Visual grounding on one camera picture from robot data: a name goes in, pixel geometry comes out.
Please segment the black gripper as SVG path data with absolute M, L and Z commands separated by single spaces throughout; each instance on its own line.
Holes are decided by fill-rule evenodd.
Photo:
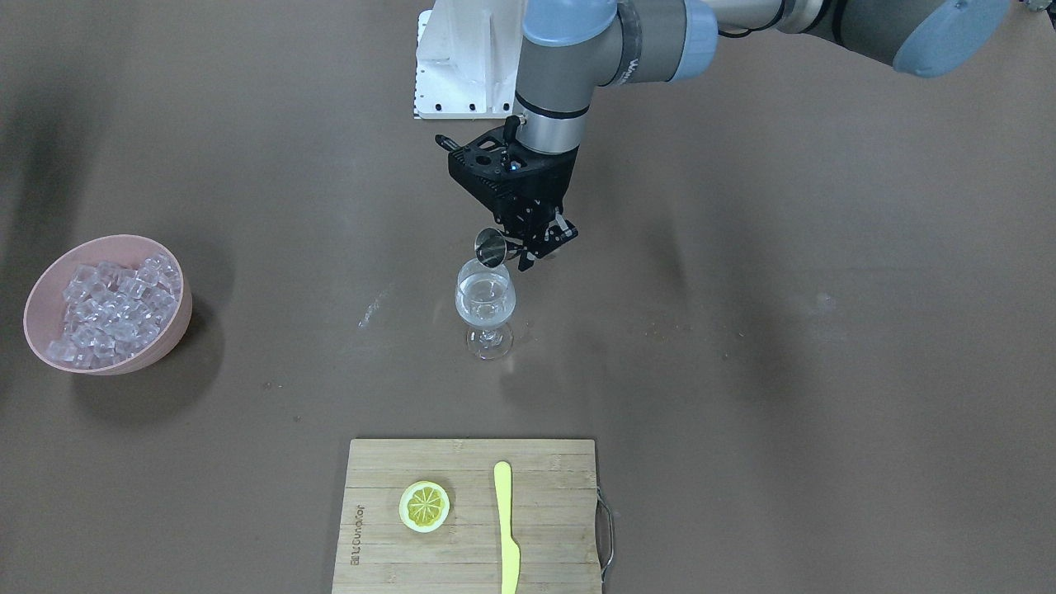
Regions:
M 508 243 L 518 247 L 517 270 L 574 240 L 578 227 L 563 217 L 576 157 L 509 157 L 501 177 L 495 222 Z

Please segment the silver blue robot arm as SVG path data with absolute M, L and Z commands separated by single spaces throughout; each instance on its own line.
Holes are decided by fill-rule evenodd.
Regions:
M 506 169 L 525 174 L 478 235 L 490 268 L 536 260 L 573 240 L 563 200 L 598 87 L 696 78 L 721 38 L 777 29 L 818 37 L 895 72 L 938 78 L 995 33 L 1007 1 L 529 1 L 512 113 L 502 125 Z

